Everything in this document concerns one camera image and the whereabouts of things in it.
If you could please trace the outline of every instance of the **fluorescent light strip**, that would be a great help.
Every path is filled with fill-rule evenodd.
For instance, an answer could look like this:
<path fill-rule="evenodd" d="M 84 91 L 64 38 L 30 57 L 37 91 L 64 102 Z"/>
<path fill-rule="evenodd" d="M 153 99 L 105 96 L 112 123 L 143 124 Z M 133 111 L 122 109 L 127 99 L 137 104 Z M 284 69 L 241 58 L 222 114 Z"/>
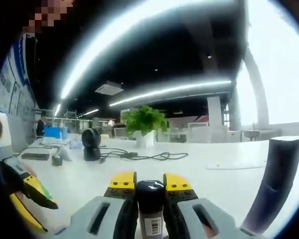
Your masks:
<path fill-rule="evenodd" d="M 149 92 L 149 93 L 146 93 L 143 95 L 139 95 L 139 96 L 134 96 L 134 97 L 122 100 L 122 101 L 117 101 L 115 103 L 110 104 L 110 107 L 120 105 L 122 103 L 130 102 L 130 101 L 135 101 L 135 100 L 138 100 L 141 98 L 163 95 L 163 94 L 175 92 L 175 91 L 184 91 L 184 90 L 189 90 L 189 89 L 193 89 L 193 88 L 197 88 L 197 87 L 219 86 L 219 85 L 227 85 L 227 84 L 231 84 L 231 81 L 205 82 L 205 83 L 200 83 L 200 84 L 183 85 L 183 86 L 168 88 L 168 89 L 160 90 L 160 91 L 152 91 L 152 92 Z"/>
<path fill-rule="evenodd" d="M 59 113 L 60 108 L 61 108 L 61 103 L 57 105 L 56 110 L 54 112 L 54 117 L 56 117 L 56 115 Z"/>
<path fill-rule="evenodd" d="M 94 112 L 97 112 L 97 111 L 99 111 L 99 109 L 95 109 L 95 110 L 92 110 L 92 111 L 90 111 L 90 112 L 87 112 L 87 113 L 85 113 L 85 114 L 82 115 L 82 116 L 87 116 L 87 115 L 89 115 L 89 114 L 91 114 L 91 113 L 94 113 Z"/>
<path fill-rule="evenodd" d="M 92 62 L 116 40 L 126 34 L 131 28 L 140 21 L 154 17 L 168 10 L 181 8 L 186 5 L 195 5 L 198 3 L 228 5 L 233 0 L 148 0 L 138 4 L 133 9 L 117 17 L 108 24 L 103 31 L 98 33 L 86 48 L 78 62 L 74 65 L 69 79 L 67 80 L 61 98 L 65 99 L 74 85 L 83 76 L 85 71 L 91 66 Z"/>

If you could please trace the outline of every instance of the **desk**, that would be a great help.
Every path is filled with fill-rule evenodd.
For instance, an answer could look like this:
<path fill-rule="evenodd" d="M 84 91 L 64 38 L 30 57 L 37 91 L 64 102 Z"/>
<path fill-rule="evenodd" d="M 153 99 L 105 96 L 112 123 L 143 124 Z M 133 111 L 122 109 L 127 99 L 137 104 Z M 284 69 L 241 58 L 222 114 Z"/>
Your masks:
<path fill-rule="evenodd" d="M 49 190 L 59 205 L 59 210 L 40 208 L 40 213 L 48 222 L 44 225 L 53 227 L 69 223 L 70 216 L 96 196 L 101 196 L 107 189 L 112 177 L 117 172 L 134 170 L 138 181 L 147 179 L 162 180 L 165 172 L 176 173 L 186 177 L 200 198 L 207 198 L 215 205 L 232 215 L 236 226 L 240 226 L 248 213 L 257 194 L 264 168 L 247 170 L 206 170 L 208 163 L 235 162 L 248 160 L 266 160 L 268 141 L 195 144 L 195 143 L 155 143 L 152 149 L 137 149 L 135 142 L 129 140 L 108 139 L 102 144 L 107 147 L 122 148 L 138 152 L 139 155 L 155 155 L 162 152 L 187 152 L 188 157 L 180 160 L 127 161 L 118 158 L 107 158 L 103 164 L 86 162 L 83 151 L 70 150 L 72 162 L 64 161 L 60 167 L 51 165 L 48 161 L 26 162 L 36 171 L 41 182 Z M 33 149 L 35 152 L 46 149 Z M 289 221 L 299 205 L 299 167 L 294 186 L 284 204 L 284 207 L 264 233 L 272 238 Z M 141 238 L 139 225 L 136 238 Z"/>

